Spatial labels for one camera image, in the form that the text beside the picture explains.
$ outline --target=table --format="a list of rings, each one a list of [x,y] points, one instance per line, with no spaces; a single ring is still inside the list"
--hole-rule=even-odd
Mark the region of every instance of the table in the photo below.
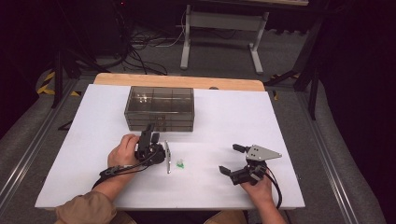
[[[119,209],[252,209],[242,188],[219,172],[219,165],[231,170],[246,165],[245,155],[232,149],[234,143],[281,153],[282,158],[267,162],[282,189],[281,208],[304,207],[274,110],[260,82],[121,74],[99,74],[85,92],[35,207],[53,209],[91,190],[99,172],[106,169],[108,152],[129,133],[123,116],[129,85],[193,86],[195,121],[192,133],[161,133],[160,142],[168,141],[173,154],[172,173],[166,173],[165,162],[139,173],[115,201]],[[214,85],[221,91],[205,90]],[[233,86],[253,91],[235,91]],[[176,168],[179,159],[184,169]]]

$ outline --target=gray floor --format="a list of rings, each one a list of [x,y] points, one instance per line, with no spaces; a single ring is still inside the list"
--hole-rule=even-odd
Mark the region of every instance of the gray floor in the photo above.
[[[305,36],[299,34],[275,35],[265,32],[259,48],[263,76],[257,76],[248,52],[248,43],[254,33],[236,32],[231,39],[222,39],[206,32],[195,32],[191,38],[191,56],[188,70],[180,70],[182,42],[168,48],[147,47],[138,51],[144,61],[159,63],[166,67],[171,76],[186,77],[229,77],[268,80],[273,74],[283,74],[290,70],[304,43]],[[122,65],[109,69],[116,73],[137,73]],[[84,72],[74,91],[82,91],[92,83],[94,72]],[[286,80],[276,90],[278,100],[272,97],[278,123],[285,139],[295,172],[306,204],[305,208],[290,210],[292,223],[385,223],[378,202],[357,169],[347,147],[338,132],[326,101],[326,95],[319,86],[317,121],[306,115],[305,99],[308,92],[294,92],[292,80]],[[50,113],[52,95],[40,94],[39,100],[18,120],[12,129],[0,140],[0,184],[5,186],[13,168],[18,164],[41,124]],[[35,159],[23,174],[22,182],[7,204],[3,204],[0,223],[53,223],[55,215],[50,211],[35,208],[35,199],[43,181],[67,135],[58,127],[72,120],[82,97],[69,96],[59,114],[49,127],[48,135],[39,145]],[[322,144],[328,151],[331,164],[342,181],[343,192],[349,199],[354,217],[348,219],[337,196],[337,188],[332,184],[328,161],[323,160],[323,146],[317,141],[315,127]],[[257,221],[255,211],[250,212],[250,223]]]

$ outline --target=hand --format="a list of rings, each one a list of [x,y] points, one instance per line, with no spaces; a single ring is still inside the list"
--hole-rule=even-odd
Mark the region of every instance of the hand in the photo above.
[[[134,156],[134,149],[137,142],[139,141],[139,136],[134,134],[125,134],[120,144],[115,147],[107,157],[107,166],[117,166],[117,165],[135,165],[139,161]]]
[[[247,192],[251,201],[253,201],[257,207],[261,207],[268,203],[274,204],[272,197],[272,182],[267,176],[265,176],[263,180],[257,182],[254,186],[247,182],[242,183],[241,187]]]

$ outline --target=gray storage box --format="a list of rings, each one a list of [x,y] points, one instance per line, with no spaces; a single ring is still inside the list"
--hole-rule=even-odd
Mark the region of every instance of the gray storage box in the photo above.
[[[131,131],[144,131],[154,123],[155,132],[192,132],[193,89],[131,87],[124,114]]]

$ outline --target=person's left hand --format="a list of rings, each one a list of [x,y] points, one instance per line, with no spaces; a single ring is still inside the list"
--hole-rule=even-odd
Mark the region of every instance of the person's left hand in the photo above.
[[[139,136],[132,133],[125,134],[120,144],[115,147],[107,157],[107,166],[117,166],[117,165],[136,165],[139,161],[134,156],[134,149],[137,142],[139,141]]]

